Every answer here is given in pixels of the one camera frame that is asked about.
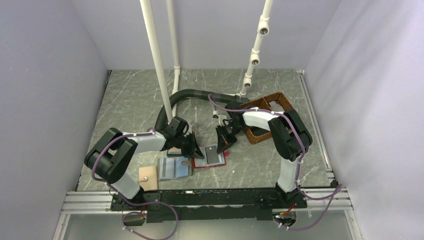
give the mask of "white wall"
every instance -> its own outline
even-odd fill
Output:
[[[108,69],[154,69],[140,2],[72,0]],[[163,66],[173,68],[165,0],[152,0]],[[264,0],[174,0],[182,68],[247,68]],[[305,69],[340,0],[275,0],[258,68]]]
[[[70,1],[1,1],[0,239],[52,239],[106,77]]]
[[[424,239],[424,2],[343,0],[306,68],[365,239]]]

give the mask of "marble table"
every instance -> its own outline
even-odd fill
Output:
[[[245,69],[183,69],[179,89],[198,89],[217,93],[240,91]],[[174,71],[165,70],[168,94],[171,94]],[[255,69],[252,87],[247,97],[251,100],[275,92],[283,92],[298,111],[310,134],[313,144],[304,159],[300,173],[300,184],[304,187],[328,186],[324,155],[314,129],[313,118],[308,110],[307,97],[299,76],[294,69]],[[104,98],[98,112],[89,148],[111,127],[123,132],[144,132],[153,127],[163,105],[155,70],[114,70],[111,73]],[[200,145],[217,143],[215,127],[218,124],[210,102],[188,99],[178,103],[177,115],[187,121],[195,121],[194,131]],[[280,174],[280,156],[272,139],[258,143],[248,142],[244,133],[237,136],[238,142],[229,149],[227,165],[213,168],[198,168],[193,175],[169,181],[160,181],[162,190],[172,189],[216,189],[273,187]],[[157,164],[157,159],[166,152],[144,152],[135,155],[128,172],[138,179],[139,168]],[[83,167],[78,191],[101,191],[108,187],[91,178],[91,170]]]

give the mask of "black corrugated hose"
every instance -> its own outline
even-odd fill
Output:
[[[212,97],[216,102],[223,103],[223,104],[227,104],[231,101],[239,101],[241,103],[249,102],[249,99],[245,97],[231,96],[231,95],[226,95],[222,93],[195,90],[195,89],[179,90],[169,97],[169,102],[171,103],[171,108],[172,108],[175,104],[177,104],[179,101],[182,101],[184,99],[202,99],[202,100],[209,101],[208,99],[209,94],[212,94]],[[167,122],[168,122],[167,113],[165,112],[165,107],[162,106],[162,108],[160,109],[159,115],[157,115],[154,129],[156,131],[162,130],[166,126]]]

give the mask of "white pipe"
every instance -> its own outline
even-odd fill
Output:
[[[160,93],[163,105],[165,106],[168,122],[173,118],[170,97],[168,96],[167,82],[165,80],[164,66],[162,65],[161,51],[159,49],[158,35],[156,34],[155,20],[153,18],[152,4],[150,0],[140,0],[141,11],[143,12],[144,24],[146,26],[148,42],[150,43],[151,54],[153,56],[154,68],[156,69],[157,80],[159,81]]]
[[[178,46],[177,46],[177,32],[175,28],[175,16],[173,0],[166,0],[166,9],[168,10],[169,32],[171,35],[172,53],[173,53],[173,89],[172,94],[178,92],[178,85],[180,83],[180,64],[178,62]],[[172,108],[172,115],[175,117],[177,114],[177,105]]]
[[[263,6],[262,15],[259,18],[259,24],[257,25],[257,35],[254,41],[253,48],[250,53],[249,66],[244,74],[243,85],[241,86],[240,96],[246,96],[248,88],[252,86],[252,73],[254,66],[260,63],[259,59],[259,48],[261,47],[262,39],[265,35],[270,32],[268,21],[270,20],[271,7],[273,6],[274,0],[266,0]]]

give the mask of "brown woven basket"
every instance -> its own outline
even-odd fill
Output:
[[[280,105],[284,111],[288,111],[293,108],[282,92],[276,92],[256,100],[243,103],[241,107],[254,106],[259,107],[260,109],[271,110],[271,102],[275,102]],[[257,127],[246,127],[243,131],[251,144],[257,144],[272,137],[269,131],[265,131]]]

